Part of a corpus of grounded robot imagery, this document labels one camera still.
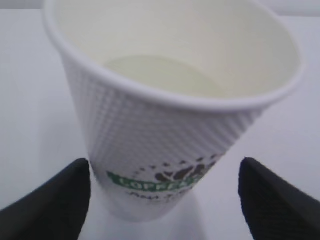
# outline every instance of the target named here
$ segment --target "textured cup wall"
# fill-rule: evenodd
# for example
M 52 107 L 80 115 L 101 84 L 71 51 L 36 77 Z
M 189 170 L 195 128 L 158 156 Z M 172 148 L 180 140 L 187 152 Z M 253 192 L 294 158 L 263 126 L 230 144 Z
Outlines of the textured cup wall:
M 174 207 L 262 113 L 155 105 L 63 63 L 96 178 L 113 212 L 132 220 Z

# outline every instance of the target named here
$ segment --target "cup rim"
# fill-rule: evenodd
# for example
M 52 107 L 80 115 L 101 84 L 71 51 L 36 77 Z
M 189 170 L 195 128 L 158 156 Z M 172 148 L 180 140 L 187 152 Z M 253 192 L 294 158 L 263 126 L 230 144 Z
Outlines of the cup rim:
M 182 110 L 193 110 L 201 112 L 235 112 L 253 109 L 261 109 L 283 99 L 297 88 L 302 80 L 302 74 L 305 69 L 305 61 L 301 54 L 301 49 L 296 40 L 292 37 L 291 31 L 285 27 L 274 12 L 262 5 L 256 0 L 245 0 L 257 8 L 265 11 L 274 21 L 279 24 L 283 31 L 286 31 L 293 43 L 298 56 L 299 66 L 294 75 L 284 86 L 257 96 L 235 97 L 235 98 L 214 98 L 214 97 L 196 97 L 187 96 L 178 93 L 172 93 L 165 90 L 153 88 L 142 83 L 130 80 L 116 72 L 113 72 L 103 66 L 96 64 L 92 59 L 72 45 L 59 30 L 54 17 L 56 0 L 46 0 L 43 6 L 43 20 L 45 30 L 61 54 L 66 55 L 86 72 L 93 75 L 103 84 L 108 84 L 126 94 L 138 99 L 153 103 L 156 105 L 177 108 Z

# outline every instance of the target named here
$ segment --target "green label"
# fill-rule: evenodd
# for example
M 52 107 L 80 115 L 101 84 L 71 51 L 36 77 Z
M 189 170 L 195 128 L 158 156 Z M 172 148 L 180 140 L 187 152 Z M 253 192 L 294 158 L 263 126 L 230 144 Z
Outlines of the green label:
M 199 182 L 200 179 L 203 177 L 203 175 L 201 175 L 197 177 L 189 177 L 181 181 L 167 181 L 167 182 L 155 183 L 155 182 L 148 182 L 148 181 L 136 181 L 133 179 L 116 175 L 109 171 L 107 171 L 106 173 L 108 177 L 113 181 L 114 184 L 127 189 L 143 191 L 143 192 L 175 191 L 175 190 L 179 190 L 179 189 L 188 187 L 190 185 L 193 185 Z

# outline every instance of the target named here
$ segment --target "white background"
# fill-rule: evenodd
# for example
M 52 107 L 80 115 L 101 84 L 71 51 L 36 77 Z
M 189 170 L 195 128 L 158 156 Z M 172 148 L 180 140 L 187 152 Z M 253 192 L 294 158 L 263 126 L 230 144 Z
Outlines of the white background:
M 318 16 L 320 0 L 258 0 L 280 15 Z M 0 0 L 1 9 L 40 9 L 43 0 Z

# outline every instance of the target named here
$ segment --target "logo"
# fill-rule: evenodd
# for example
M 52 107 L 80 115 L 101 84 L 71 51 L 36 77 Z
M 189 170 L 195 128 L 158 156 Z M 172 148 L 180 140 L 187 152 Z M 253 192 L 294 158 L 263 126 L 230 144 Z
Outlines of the logo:
M 203 175 L 197 177 L 188 177 L 185 180 L 180 181 L 166 181 L 161 183 L 148 182 L 148 181 L 137 181 L 119 175 L 113 174 L 112 172 L 107 172 L 108 177 L 113 181 L 114 184 L 137 191 L 144 192 L 166 192 L 166 191 L 176 191 L 190 185 L 196 184 L 200 181 Z

